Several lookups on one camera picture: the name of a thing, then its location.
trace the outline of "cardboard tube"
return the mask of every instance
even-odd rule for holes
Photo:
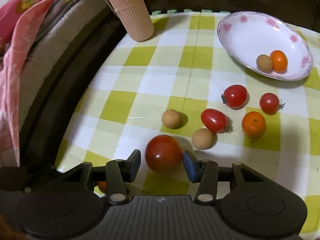
[[[135,41],[149,39],[155,29],[143,0],[109,0],[129,36]]]

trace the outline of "oval plate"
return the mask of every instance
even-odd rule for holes
[[[310,74],[313,57],[306,42],[283,21],[258,12],[236,12],[218,24],[218,38],[236,61],[266,77],[295,81]],[[264,73],[257,68],[259,55],[281,50],[287,56],[285,73]]]

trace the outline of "pink fabric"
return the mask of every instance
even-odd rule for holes
[[[19,152],[19,89],[20,73],[31,45],[37,35],[40,25],[54,0],[41,0],[25,11],[17,20],[11,45],[4,55],[0,65],[0,167],[20,166]],[[11,5],[17,0],[9,0],[4,5]],[[7,17],[16,17],[12,12],[7,12]],[[4,33],[8,33],[14,19],[0,18],[0,30],[6,26]]]

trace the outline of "table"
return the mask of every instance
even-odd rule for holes
[[[78,103],[60,145],[58,170],[86,161],[103,166],[112,159],[126,159],[134,149],[144,156],[151,138],[170,134],[198,159],[228,167],[242,162],[298,194],[308,206],[301,236],[315,239],[320,236],[320,34],[291,26],[309,45],[314,67],[302,81],[277,81],[229,57],[216,32],[225,15],[169,11],[151,16],[155,34],[150,40],[138,43],[126,35]],[[250,95],[240,110],[227,108],[220,98],[233,84],[245,86]],[[252,142],[243,135],[241,120],[247,112],[261,112],[259,99],[266,92],[286,105],[273,116],[264,114],[267,132]],[[212,149],[197,151],[191,136],[203,127],[200,114],[206,108],[226,114],[234,131],[219,134]],[[165,128],[161,116],[166,109],[184,113],[188,123],[178,130]],[[131,194],[194,196],[198,185],[189,183],[182,165],[159,174],[142,159],[135,182],[128,185]],[[217,197],[228,190],[228,184],[219,183]]]

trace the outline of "cherry tomato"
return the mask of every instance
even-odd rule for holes
[[[222,133],[230,130],[227,117],[220,111],[212,108],[208,108],[201,113],[201,121],[211,132]]]
[[[260,98],[260,107],[265,114],[275,114],[284,105],[281,105],[279,98],[272,93],[266,93]]]
[[[105,194],[107,192],[107,183],[105,181],[98,181],[98,188]]]
[[[267,129],[266,120],[263,115],[252,111],[242,119],[242,130],[250,139],[258,139],[264,135]]]
[[[160,134],[148,142],[145,159],[155,172],[170,170],[181,163],[182,149],[173,137]]]
[[[244,86],[232,85],[221,95],[222,101],[231,109],[237,109],[244,105],[248,97],[248,92]]]
[[[287,70],[288,60],[285,54],[280,50],[274,50],[270,54],[273,70],[278,73],[283,73]]]

